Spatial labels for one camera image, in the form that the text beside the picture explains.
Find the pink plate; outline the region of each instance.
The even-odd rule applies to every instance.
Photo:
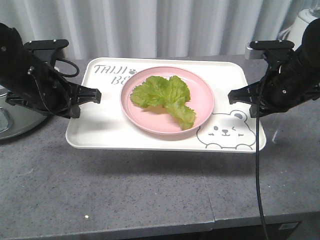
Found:
[[[177,120],[162,107],[147,110],[134,105],[130,100],[133,89],[141,85],[150,76],[169,78],[178,76],[189,90],[191,100],[186,105],[195,111],[195,122],[192,128],[181,130]],[[210,86],[194,73],[171,66],[158,66],[142,70],[133,75],[124,84],[121,91],[121,106],[126,116],[138,127],[148,132],[160,135],[177,135],[190,132],[202,125],[214,109],[214,95]]]

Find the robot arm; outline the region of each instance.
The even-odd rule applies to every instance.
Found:
[[[100,103],[98,89],[67,81],[54,69],[56,59],[68,41],[31,41],[23,45],[15,28],[0,23],[0,85],[9,92],[6,102],[20,105],[43,115],[79,118],[79,105]]]
[[[307,26],[296,51],[287,40],[253,41],[249,46],[262,53],[268,68],[260,81],[232,90],[230,104],[250,104],[250,115],[255,118],[257,112],[260,117],[283,113],[320,97],[320,18]]]

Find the gray countertop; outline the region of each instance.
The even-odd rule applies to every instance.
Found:
[[[236,63],[249,83],[267,66],[242,55],[183,59]],[[88,61],[75,62],[71,80],[81,83]],[[320,100],[261,119],[267,223],[320,216],[319,120]],[[49,117],[0,141],[0,238],[116,240],[260,224],[254,154],[76,149],[68,122]]]

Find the bear face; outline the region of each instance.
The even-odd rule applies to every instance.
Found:
[[[248,117],[240,110],[213,113],[210,120],[196,132],[205,148],[252,150],[256,135],[246,123]]]

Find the green lettuce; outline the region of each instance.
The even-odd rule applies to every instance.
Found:
[[[141,108],[162,105],[178,120],[182,130],[194,125],[196,113],[185,105],[190,101],[190,90],[178,76],[171,76],[169,80],[162,76],[150,76],[133,89],[130,99]]]

